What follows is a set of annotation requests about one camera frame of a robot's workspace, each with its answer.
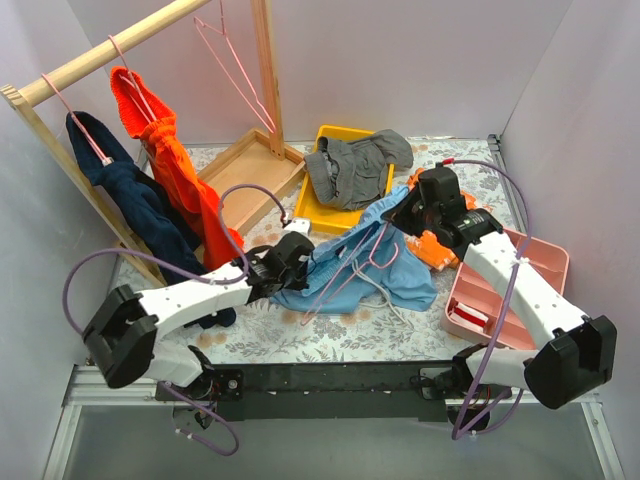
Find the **orange tie-dye shorts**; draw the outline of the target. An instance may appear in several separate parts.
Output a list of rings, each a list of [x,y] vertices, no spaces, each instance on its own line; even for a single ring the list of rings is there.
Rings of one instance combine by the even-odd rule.
[[[411,177],[409,182],[410,190],[417,184],[419,174],[425,170],[428,169],[418,170],[413,177]],[[474,197],[464,193],[463,191],[461,191],[461,194],[466,199],[466,206],[468,209],[481,208],[475,204]],[[407,245],[409,250],[420,260],[438,271],[441,271],[446,267],[452,267],[461,262],[467,252],[467,248],[443,247],[438,243],[435,235],[430,231],[425,231],[419,238],[410,236],[410,239],[407,241]]]

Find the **yellow plastic tray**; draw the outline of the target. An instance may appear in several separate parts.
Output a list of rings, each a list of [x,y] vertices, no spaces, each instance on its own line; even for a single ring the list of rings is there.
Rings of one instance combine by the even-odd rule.
[[[365,136],[372,135],[376,132],[323,125],[318,131],[315,142],[315,149],[311,153],[316,150],[317,140],[321,136],[351,142],[361,139]],[[385,196],[390,192],[391,177],[394,169],[394,165],[389,167]],[[320,204],[313,191],[310,176],[307,172],[294,214],[297,217],[309,218],[311,220],[311,229],[314,232],[339,235],[355,226],[359,222],[360,217],[364,213],[364,210],[366,208],[356,211],[342,211]]]

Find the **light blue shorts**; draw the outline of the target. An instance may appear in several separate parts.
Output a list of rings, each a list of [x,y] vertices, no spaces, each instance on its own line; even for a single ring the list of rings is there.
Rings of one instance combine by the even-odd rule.
[[[367,207],[358,224],[316,246],[301,291],[282,290],[271,302],[288,310],[321,314],[354,312],[360,302],[384,292],[392,305],[429,309],[437,289],[428,267],[407,247],[404,234],[383,220],[383,213],[409,193],[397,186]]]

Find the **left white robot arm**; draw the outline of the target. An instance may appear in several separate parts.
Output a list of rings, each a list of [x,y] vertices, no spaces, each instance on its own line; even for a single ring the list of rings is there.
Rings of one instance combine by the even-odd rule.
[[[204,316],[307,287],[313,243],[288,232],[274,246],[252,249],[248,276],[240,258],[194,280],[157,289],[114,289],[85,328],[82,338],[106,384],[126,387],[141,378],[169,382],[193,400],[213,386],[213,367],[196,347],[165,344],[163,338]]]

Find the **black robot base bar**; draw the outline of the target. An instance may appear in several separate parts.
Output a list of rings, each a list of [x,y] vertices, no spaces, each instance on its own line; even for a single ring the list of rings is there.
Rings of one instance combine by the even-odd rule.
[[[447,360],[222,364],[176,391],[230,422],[245,420],[413,418],[454,420],[464,395]]]

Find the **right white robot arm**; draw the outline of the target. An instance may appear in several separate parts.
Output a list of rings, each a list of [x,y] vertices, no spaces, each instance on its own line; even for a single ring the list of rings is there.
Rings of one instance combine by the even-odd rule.
[[[534,342],[532,350],[469,347],[435,377],[440,390],[475,397],[488,384],[524,389],[557,409],[607,383],[613,375],[617,329],[567,301],[516,249],[485,209],[470,209],[455,172],[443,165],[422,172],[383,219],[403,233],[432,232],[440,245],[479,274],[507,303]]]

